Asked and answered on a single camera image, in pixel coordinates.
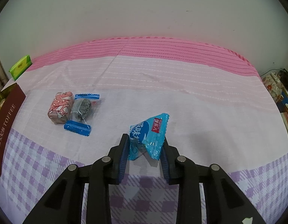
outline blue wrapper end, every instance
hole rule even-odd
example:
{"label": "blue wrapper end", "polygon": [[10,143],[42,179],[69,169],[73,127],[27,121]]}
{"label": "blue wrapper end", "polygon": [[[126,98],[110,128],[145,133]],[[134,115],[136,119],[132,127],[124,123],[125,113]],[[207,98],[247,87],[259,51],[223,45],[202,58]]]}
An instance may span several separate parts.
{"label": "blue wrapper end", "polygon": [[64,129],[78,133],[80,135],[89,136],[91,125],[83,124],[73,120],[68,120],[64,125]]}
{"label": "blue wrapper end", "polygon": [[74,99],[100,99],[100,95],[93,93],[80,93],[76,94]]}
{"label": "blue wrapper end", "polygon": [[128,159],[135,160],[146,151],[159,160],[165,140],[169,115],[162,113],[130,127],[130,152]]}

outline bed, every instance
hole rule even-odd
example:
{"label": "bed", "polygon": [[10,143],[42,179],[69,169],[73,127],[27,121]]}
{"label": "bed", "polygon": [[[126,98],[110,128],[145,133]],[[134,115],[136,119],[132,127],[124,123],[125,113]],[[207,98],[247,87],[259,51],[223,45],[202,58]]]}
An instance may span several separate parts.
{"label": "bed", "polygon": [[[170,115],[168,143],[196,164],[219,164],[266,223],[277,222],[286,210],[287,132],[243,56],[210,44],[145,37],[90,41],[32,61],[17,80],[27,97],[0,178],[0,206],[13,224],[23,222],[69,164],[92,164],[130,125],[161,112]],[[101,95],[89,137],[48,118],[61,91]],[[143,155],[129,161],[122,184],[110,188],[112,223],[175,223],[177,196],[178,187],[165,183],[159,162]],[[206,223],[203,195],[201,203]]]}

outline purple checkered pattern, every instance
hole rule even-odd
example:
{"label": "purple checkered pattern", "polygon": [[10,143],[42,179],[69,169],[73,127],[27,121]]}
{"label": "purple checkered pattern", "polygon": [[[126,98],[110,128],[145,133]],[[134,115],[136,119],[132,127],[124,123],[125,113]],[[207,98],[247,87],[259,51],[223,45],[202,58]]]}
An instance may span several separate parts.
{"label": "purple checkered pattern", "polygon": [[[9,201],[28,215],[64,169],[75,163],[34,143],[11,129],[3,161],[3,187]],[[273,224],[288,205],[288,154],[265,166],[229,174],[257,208],[267,224]],[[85,187],[82,223],[86,217]],[[201,207],[206,223],[202,186]],[[176,221],[178,186],[161,177],[126,174],[120,185],[110,185],[113,224],[173,224]]]}
{"label": "purple checkered pattern", "polygon": [[288,206],[288,153],[265,166],[229,176],[267,224],[275,223]]}
{"label": "purple checkered pattern", "polygon": [[28,215],[57,177],[73,163],[83,166],[43,148],[11,129],[0,180],[9,200]]}

